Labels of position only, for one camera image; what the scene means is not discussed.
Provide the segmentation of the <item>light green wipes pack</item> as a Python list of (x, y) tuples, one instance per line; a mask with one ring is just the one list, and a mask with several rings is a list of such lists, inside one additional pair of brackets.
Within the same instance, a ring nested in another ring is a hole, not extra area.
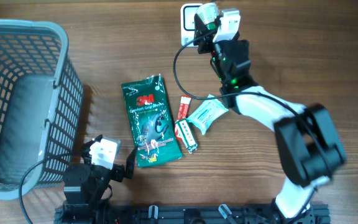
[(187, 117), (187, 121), (196, 126), (202, 135), (205, 135), (212, 123), (228, 112), (228, 109), (213, 95), (208, 95), (209, 100), (205, 100), (200, 106)]

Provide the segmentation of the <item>green lid jar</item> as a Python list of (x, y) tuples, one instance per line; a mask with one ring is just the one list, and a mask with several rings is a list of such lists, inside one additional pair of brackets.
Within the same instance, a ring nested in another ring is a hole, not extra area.
[(219, 16), (218, 7), (214, 2), (201, 5), (195, 12), (195, 29), (197, 31), (216, 28), (215, 20)]

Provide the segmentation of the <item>green white gum pack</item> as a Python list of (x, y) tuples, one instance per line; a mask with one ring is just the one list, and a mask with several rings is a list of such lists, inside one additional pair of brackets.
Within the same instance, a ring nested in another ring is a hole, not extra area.
[(198, 149), (198, 143), (186, 119), (175, 122), (180, 138), (190, 154)]

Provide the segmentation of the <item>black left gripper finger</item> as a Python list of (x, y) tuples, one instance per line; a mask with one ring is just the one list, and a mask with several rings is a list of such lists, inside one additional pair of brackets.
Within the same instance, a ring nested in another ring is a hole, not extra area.
[(124, 177), (127, 179), (132, 179), (134, 176), (134, 170), (135, 170), (135, 159), (137, 154), (138, 147), (136, 146), (133, 148), (131, 153), (128, 155), (126, 159), (126, 167), (125, 167), (125, 173)]
[(81, 147), (81, 157), (83, 159), (91, 159), (91, 146), (96, 143), (96, 142), (100, 142), (103, 138), (103, 135), (100, 134), (98, 136), (96, 136), (95, 138), (93, 138), (92, 140), (84, 143)]

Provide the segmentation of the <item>red coffee stick sachet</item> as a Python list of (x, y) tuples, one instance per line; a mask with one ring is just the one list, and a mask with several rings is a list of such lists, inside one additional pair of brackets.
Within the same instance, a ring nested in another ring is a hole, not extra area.
[[(191, 103), (191, 97), (188, 95), (183, 95), (180, 100), (180, 107), (178, 111), (177, 121), (185, 119), (188, 116), (188, 111)], [(179, 133), (178, 125), (175, 125), (175, 137), (179, 141), (181, 140), (181, 134)]]

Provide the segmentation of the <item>green 3M gloves packet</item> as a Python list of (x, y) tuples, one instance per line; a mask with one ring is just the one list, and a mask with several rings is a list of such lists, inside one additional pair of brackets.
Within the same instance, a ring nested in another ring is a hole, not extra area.
[(123, 83), (121, 88), (138, 166), (159, 166), (181, 159), (163, 77)]

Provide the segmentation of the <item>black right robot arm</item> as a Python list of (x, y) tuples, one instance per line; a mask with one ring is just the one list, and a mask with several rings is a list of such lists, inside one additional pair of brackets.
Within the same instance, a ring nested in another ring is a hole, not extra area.
[(221, 82), (220, 99), (237, 114), (251, 117), (274, 132), (283, 187), (270, 209), (257, 213), (245, 208), (246, 223), (321, 223), (326, 207), (311, 199), (346, 162), (346, 153), (328, 110), (321, 104), (306, 107), (276, 97), (250, 75), (249, 43), (239, 40), (237, 9), (198, 10), (192, 40), (199, 54), (211, 54), (210, 64)]

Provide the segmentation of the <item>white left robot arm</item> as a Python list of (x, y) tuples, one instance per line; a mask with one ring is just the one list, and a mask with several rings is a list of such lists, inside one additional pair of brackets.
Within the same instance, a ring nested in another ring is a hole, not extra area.
[(121, 141), (99, 135), (81, 147), (82, 163), (66, 169), (63, 175), (66, 200), (55, 210), (54, 223), (120, 223), (118, 212), (103, 198), (110, 181), (132, 179), (138, 147), (133, 148), (126, 164), (116, 164)]

